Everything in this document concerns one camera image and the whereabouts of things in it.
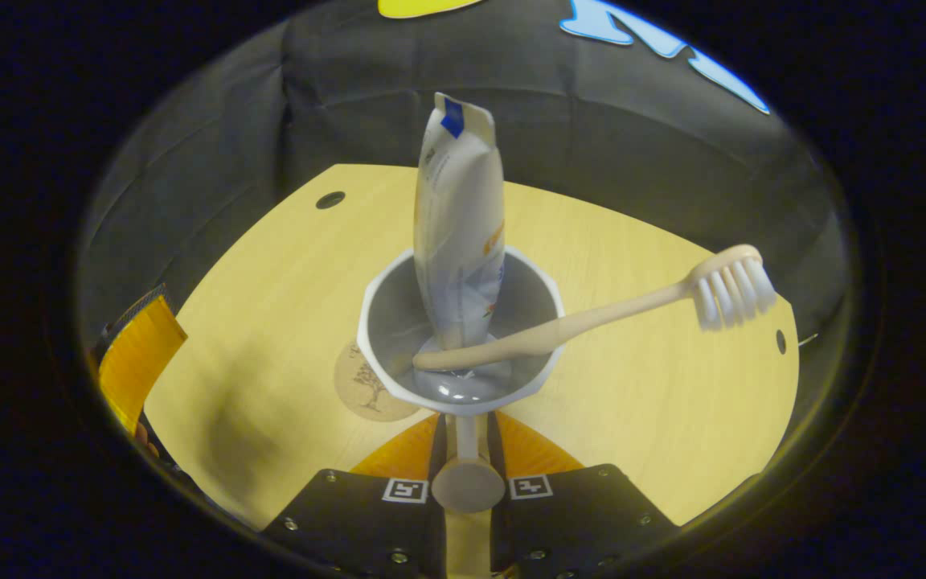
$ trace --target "wooden table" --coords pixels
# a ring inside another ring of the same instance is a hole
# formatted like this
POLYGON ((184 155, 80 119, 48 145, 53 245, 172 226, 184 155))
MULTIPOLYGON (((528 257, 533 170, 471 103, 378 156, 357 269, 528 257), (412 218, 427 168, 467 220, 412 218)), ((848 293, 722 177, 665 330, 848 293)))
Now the wooden table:
MULTIPOLYGON (((199 487, 255 528, 317 470, 349 470, 430 415, 367 421, 334 391, 364 287, 412 245, 415 180, 415 168, 331 167, 242 235, 178 313, 188 340, 145 412, 199 487), (316 208, 331 191, 345 200, 316 208)), ((537 188, 507 183, 505 200, 506 242, 556 279, 567 311, 655 290, 710 254, 537 188)), ((795 344, 784 299, 763 318, 708 334, 686 300, 578 337, 541 392, 503 411, 584 465, 619 466, 686 524, 774 454, 795 400, 795 344)), ((486 576, 471 549, 486 553, 487 524, 449 518, 449 572, 486 576)))

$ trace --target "toothpaste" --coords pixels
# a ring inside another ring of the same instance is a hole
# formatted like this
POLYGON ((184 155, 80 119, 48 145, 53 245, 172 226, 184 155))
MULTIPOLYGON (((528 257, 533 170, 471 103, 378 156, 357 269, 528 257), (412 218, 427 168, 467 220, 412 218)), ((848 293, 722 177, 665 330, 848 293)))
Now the toothpaste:
POLYGON ((485 343, 502 285, 502 160, 489 111, 435 92, 416 172, 416 281, 442 349, 485 343))

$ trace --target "white bristles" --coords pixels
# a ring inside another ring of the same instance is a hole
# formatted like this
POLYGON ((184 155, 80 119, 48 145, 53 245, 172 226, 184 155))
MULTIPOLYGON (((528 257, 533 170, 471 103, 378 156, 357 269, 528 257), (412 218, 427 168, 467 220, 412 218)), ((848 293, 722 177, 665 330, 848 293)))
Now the white bristles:
POLYGON ((723 278, 723 284, 727 287, 727 293, 731 295, 731 304, 735 305, 735 323, 741 326, 747 308, 742 301, 742 293, 738 291, 738 285, 735 284, 735 278, 731 275, 731 268, 720 270, 720 277, 723 278))
POLYGON ((745 302, 746 318, 752 318, 756 315, 756 290, 752 288, 749 282, 749 275, 745 273, 741 261, 735 261, 731 267, 732 273, 735 274, 735 281, 738 282, 738 289, 742 290, 742 301, 745 302))
POLYGON ((710 273, 710 286, 713 287, 713 294, 716 296, 717 305, 720 306, 720 313, 723 314, 723 322, 725 326, 731 327, 734 326, 734 316, 735 307, 734 304, 731 304, 731 296, 727 294, 727 287, 723 286, 723 279, 720 279, 720 272, 711 272, 710 273))
POLYGON ((761 313, 764 313, 778 302, 778 294, 774 290, 774 285, 771 285, 764 266, 759 261, 743 260, 743 263, 749 273, 749 279, 752 280, 752 287, 756 290, 756 296, 760 299, 756 306, 760 308, 761 313))
POLYGON ((717 306, 713 301, 713 293, 710 292, 706 278, 695 282, 691 294, 695 301, 695 312, 699 315, 699 327, 703 330, 719 330, 720 316, 717 315, 717 306))

